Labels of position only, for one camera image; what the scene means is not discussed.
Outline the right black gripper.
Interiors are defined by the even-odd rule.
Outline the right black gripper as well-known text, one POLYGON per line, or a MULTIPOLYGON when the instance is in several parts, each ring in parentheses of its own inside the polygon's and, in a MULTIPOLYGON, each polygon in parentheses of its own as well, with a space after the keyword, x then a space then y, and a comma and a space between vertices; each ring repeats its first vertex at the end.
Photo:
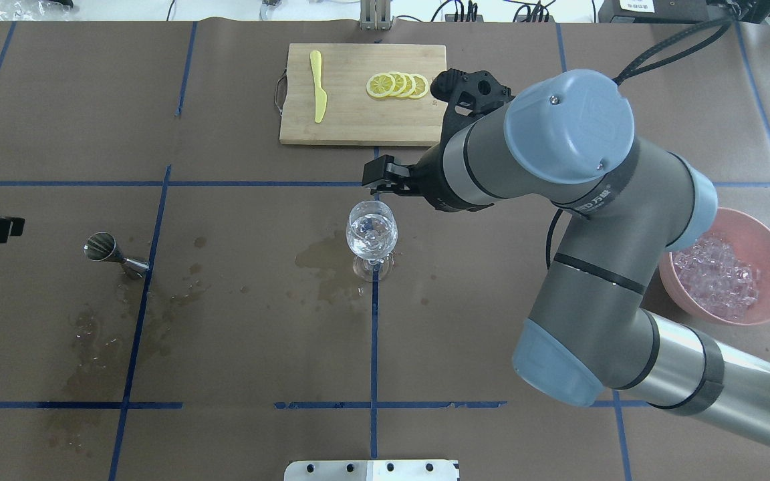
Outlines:
POLYGON ((362 186, 372 194, 418 196, 435 210, 456 212, 467 209, 446 182, 441 146, 428 149, 416 164, 406 166, 392 155, 381 155, 363 167, 362 186))

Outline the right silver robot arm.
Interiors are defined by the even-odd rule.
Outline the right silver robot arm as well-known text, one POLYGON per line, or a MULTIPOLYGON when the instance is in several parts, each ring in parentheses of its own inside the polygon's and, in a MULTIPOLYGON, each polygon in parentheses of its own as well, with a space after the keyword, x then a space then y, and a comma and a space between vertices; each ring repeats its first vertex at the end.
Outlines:
POLYGON ((770 447, 770 363, 646 311, 664 253, 715 221, 714 184, 682 156, 636 136, 608 76, 575 69, 513 95, 491 73, 451 68, 439 142, 416 164, 383 155, 362 185, 478 211, 537 194, 571 214, 511 363, 523 381, 574 407, 605 389, 770 447))

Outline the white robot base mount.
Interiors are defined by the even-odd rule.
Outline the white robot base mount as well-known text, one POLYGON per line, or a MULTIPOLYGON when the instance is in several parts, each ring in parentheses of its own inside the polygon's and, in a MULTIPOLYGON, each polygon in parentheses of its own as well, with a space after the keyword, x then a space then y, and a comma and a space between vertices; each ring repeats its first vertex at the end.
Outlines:
POLYGON ((284 480, 461 480, 457 460, 300 460, 284 480))

